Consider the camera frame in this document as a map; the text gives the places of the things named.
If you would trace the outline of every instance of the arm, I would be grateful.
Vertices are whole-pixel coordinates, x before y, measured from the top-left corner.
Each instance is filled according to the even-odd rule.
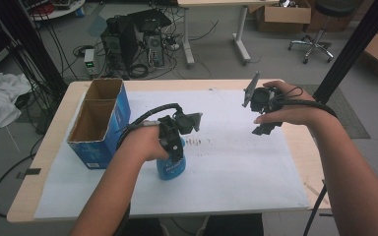
[[[287,92],[294,86],[270,82]],[[313,100],[304,93],[298,99]],[[314,134],[331,207],[341,235],[378,235],[378,177],[348,137],[337,118],[306,106],[286,106],[258,117],[255,123],[288,122],[306,125]]]
[[[146,160],[167,158],[158,141],[158,127],[131,132],[114,154],[71,235],[112,235],[130,201]]]

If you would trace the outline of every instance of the black chair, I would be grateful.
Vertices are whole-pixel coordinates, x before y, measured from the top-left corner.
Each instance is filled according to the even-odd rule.
[[[315,38],[306,34],[301,40],[291,41],[288,50],[290,50],[294,44],[310,45],[311,48],[306,52],[305,57],[303,58],[303,64],[308,63],[308,57],[315,48],[327,54],[328,62],[331,62],[334,58],[333,54],[328,50],[331,43],[320,42],[320,39],[324,35],[327,24],[331,18],[347,17],[355,8],[356,5],[354,0],[317,0],[315,3],[315,10],[327,16],[327,20],[319,29]]]

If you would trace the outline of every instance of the white metal table leg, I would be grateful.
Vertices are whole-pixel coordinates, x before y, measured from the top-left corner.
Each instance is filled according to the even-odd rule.
[[[189,44],[189,21],[188,21],[188,10],[184,9],[184,33],[183,33],[183,49],[185,50],[187,67],[190,68],[195,65],[195,60],[193,59],[192,49]]]
[[[246,65],[248,62],[251,61],[250,55],[248,54],[247,49],[245,49],[245,46],[241,41],[242,32],[244,30],[245,18],[247,16],[247,7],[248,6],[244,5],[241,9],[240,22],[238,25],[238,33],[232,34],[232,36],[234,37],[235,45],[237,46],[244,60],[244,65]]]

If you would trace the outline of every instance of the white paper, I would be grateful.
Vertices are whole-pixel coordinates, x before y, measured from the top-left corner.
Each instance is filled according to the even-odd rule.
[[[140,172],[131,215],[263,212],[309,207],[284,135],[251,134],[259,115],[241,106],[242,90],[128,91],[131,119],[178,103],[185,114],[202,112],[200,131],[182,136],[186,169],[175,179],[158,178],[155,161]],[[155,114],[149,120],[174,114]],[[79,215],[103,170],[89,170],[66,143],[51,166],[34,218]]]

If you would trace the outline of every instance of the gray floor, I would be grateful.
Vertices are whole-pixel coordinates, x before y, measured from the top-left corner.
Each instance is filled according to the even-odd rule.
[[[71,51],[80,45],[92,45],[97,41],[97,27],[93,25],[96,18],[106,18],[109,15],[122,14],[127,8],[109,3],[99,6],[88,4],[87,15],[76,18],[73,14],[51,23],[72,62]],[[200,40],[193,41],[192,48],[197,61],[195,67],[187,70],[180,50],[176,55],[178,65],[175,69],[157,80],[182,79],[249,79],[254,72],[260,70],[263,78],[283,79],[289,83],[303,85],[319,85],[333,63],[328,64],[322,53],[314,53],[307,65],[302,64],[304,47],[295,46],[287,51],[291,39],[300,39],[303,33],[264,33],[257,32],[251,16],[244,28],[243,41],[254,63],[243,66],[240,56],[233,46],[231,34],[236,31],[239,8],[216,7],[199,8],[191,11],[190,35],[197,36],[207,32],[216,20],[217,28]],[[334,55],[339,55],[348,37],[357,26],[352,22],[344,32],[327,33],[325,38],[332,41]],[[44,44],[55,64],[61,69],[60,57],[54,43],[45,28],[40,30]],[[97,57],[103,62],[103,56]],[[75,74],[81,80],[86,79],[86,68],[82,62],[72,66]],[[165,72],[166,69],[152,72],[149,77]],[[0,63],[0,72],[5,74],[20,74],[13,60],[8,57]],[[74,80],[72,72],[64,75],[66,80]],[[354,140],[367,161],[378,174],[378,78],[358,62],[351,68],[340,88],[356,115],[366,128],[371,139]],[[40,138],[34,128],[28,123],[17,123],[0,129],[0,177],[14,163],[30,154],[33,144]],[[0,186],[0,211],[7,212],[22,180],[17,179],[18,172],[23,172],[30,161],[19,166],[6,178]],[[309,216],[309,211],[265,213],[263,216],[266,235],[301,235]],[[196,232],[204,221],[204,217],[175,217],[175,221],[187,231]],[[171,218],[162,218],[170,235],[188,235],[180,230]],[[42,222],[35,224],[13,224],[0,217],[0,235],[65,235],[73,222]],[[312,225],[310,235],[337,235],[334,219],[317,216]]]

